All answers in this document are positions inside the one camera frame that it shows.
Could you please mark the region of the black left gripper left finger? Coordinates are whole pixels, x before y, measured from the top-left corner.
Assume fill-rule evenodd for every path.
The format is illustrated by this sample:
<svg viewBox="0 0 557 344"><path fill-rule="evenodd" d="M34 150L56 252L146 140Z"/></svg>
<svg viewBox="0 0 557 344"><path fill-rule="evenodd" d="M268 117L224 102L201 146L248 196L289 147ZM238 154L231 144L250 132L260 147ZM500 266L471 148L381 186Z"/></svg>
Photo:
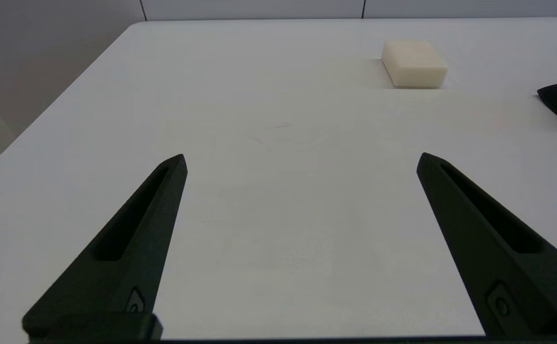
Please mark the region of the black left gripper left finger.
<svg viewBox="0 0 557 344"><path fill-rule="evenodd" d="M160 338L153 309L187 178L160 163L21 321L28 338Z"/></svg>

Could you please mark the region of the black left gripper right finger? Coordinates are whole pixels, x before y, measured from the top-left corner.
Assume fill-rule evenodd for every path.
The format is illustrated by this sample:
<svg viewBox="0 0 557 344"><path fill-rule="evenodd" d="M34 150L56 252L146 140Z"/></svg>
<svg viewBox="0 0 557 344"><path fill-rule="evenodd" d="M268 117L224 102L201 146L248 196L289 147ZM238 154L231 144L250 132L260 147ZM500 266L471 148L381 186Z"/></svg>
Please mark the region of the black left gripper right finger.
<svg viewBox="0 0 557 344"><path fill-rule="evenodd" d="M557 337L557 248L448 161L417 174L484 333Z"/></svg>

